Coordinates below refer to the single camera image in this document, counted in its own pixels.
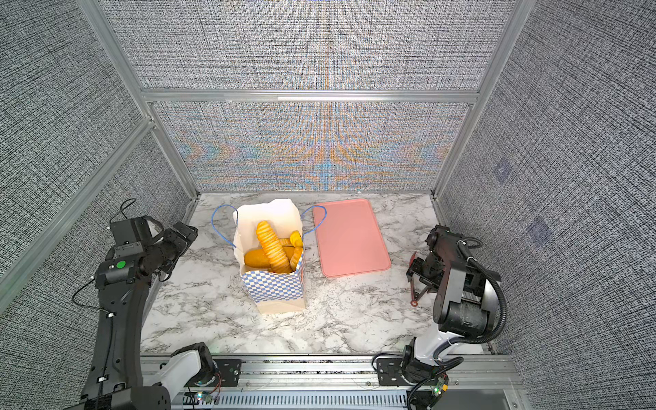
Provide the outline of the red silicone kitchen tongs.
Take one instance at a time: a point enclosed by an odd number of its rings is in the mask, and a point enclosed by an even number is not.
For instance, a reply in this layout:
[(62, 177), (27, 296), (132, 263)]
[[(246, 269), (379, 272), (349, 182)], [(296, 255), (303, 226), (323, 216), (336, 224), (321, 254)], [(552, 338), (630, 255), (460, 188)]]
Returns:
[[(408, 283), (410, 283), (410, 305), (412, 307), (418, 307), (419, 300), (426, 294), (436, 292), (436, 287), (432, 279), (432, 268), (424, 259), (417, 256), (417, 252), (414, 252), (410, 258), (406, 276)], [(416, 279), (420, 284), (425, 285), (422, 290), (416, 289)]]

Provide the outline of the oval french bread loaf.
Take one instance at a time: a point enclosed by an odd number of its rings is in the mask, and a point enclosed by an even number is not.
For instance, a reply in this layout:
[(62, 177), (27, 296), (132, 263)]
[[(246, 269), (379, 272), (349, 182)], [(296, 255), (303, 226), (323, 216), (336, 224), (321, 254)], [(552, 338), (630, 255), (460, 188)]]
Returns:
[[(295, 247), (284, 246), (283, 251), (290, 259)], [(253, 249), (244, 255), (244, 264), (251, 268), (268, 269), (270, 262), (263, 249)]]

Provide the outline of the long twisted bread stick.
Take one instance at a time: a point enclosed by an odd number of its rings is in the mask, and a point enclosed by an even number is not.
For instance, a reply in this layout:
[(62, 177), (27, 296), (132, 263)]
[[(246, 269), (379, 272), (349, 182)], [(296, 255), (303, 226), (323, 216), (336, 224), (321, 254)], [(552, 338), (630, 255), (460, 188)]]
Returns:
[(261, 221), (256, 227), (256, 237), (270, 262), (273, 273), (292, 273), (290, 260), (283, 251), (283, 245), (267, 221)]

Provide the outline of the checkered paper bread bag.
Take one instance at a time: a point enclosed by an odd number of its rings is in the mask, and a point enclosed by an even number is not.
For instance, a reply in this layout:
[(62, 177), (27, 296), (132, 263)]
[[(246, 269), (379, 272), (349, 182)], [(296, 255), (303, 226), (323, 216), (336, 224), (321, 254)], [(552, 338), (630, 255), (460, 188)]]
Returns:
[[(218, 214), (229, 209), (232, 238), (215, 225)], [(210, 225), (233, 250), (238, 277), (260, 314), (288, 314), (306, 309), (305, 237), (299, 211), (290, 198), (241, 207), (220, 205)]]

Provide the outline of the small yellow bread piece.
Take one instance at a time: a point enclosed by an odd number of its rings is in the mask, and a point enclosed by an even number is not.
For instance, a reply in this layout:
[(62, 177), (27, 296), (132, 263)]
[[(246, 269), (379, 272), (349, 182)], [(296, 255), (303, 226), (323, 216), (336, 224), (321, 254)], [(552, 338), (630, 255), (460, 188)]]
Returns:
[(302, 234), (299, 231), (294, 231), (290, 234), (290, 244), (295, 248), (303, 247)]

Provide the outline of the croissant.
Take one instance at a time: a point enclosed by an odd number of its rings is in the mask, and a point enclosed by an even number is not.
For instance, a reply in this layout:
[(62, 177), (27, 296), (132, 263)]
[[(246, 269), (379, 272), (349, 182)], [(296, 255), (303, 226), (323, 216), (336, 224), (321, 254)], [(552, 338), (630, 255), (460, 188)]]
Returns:
[(300, 259), (303, 255), (303, 247), (295, 247), (290, 257), (290, 268), (293, 272), (297, 270)]

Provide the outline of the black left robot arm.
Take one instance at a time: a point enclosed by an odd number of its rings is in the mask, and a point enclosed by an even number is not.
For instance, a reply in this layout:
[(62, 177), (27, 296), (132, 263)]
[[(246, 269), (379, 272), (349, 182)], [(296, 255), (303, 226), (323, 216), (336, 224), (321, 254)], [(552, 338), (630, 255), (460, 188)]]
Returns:
[(177, 222), (157, 234), (148, 215), (110, 223), (114, 246), (92, 283), (97, 290), (97, 336), (92, 363), (77, 409), (169, 409), (187, 384), (215, 381), (215, 361), (205, 343), (176, 350), (167, 364), (145, 380), (141, 336), (155, 277), (174, 271), (198, 236)]

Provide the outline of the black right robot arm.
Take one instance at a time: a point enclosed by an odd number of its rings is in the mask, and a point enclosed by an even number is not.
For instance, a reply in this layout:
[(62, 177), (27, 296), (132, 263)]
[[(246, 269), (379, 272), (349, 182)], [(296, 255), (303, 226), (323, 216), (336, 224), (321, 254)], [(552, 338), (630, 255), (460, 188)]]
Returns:
[(481, 240), (436, 225), (425, 242), (428, 255), (412, 256), (406, 272), (412, 306), (418, 306), (421, 297), (435, 294), (433, 324), (403, 351), (401, 374), (413, 384), (457, 367), (460, 360), (445, 358), (455, 346), (498, 338), (508, 316), (501, 276), (473, 255), (483, 247)]

